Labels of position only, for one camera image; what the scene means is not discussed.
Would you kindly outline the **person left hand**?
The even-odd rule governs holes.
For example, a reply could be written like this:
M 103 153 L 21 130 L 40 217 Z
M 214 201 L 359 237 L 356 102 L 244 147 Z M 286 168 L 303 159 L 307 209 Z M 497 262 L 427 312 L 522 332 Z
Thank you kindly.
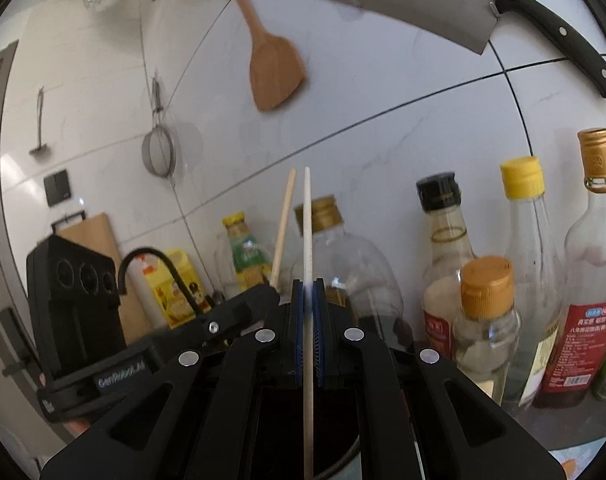
M 79 437 L 86 430 L 88 430 L 91 425 L 90 422 L 87 422 L 85 419 L 76 419 L 71 420 L 71 422 L 64 422 L 63 427 L 68 431 L 71 436 L 74 438 Z

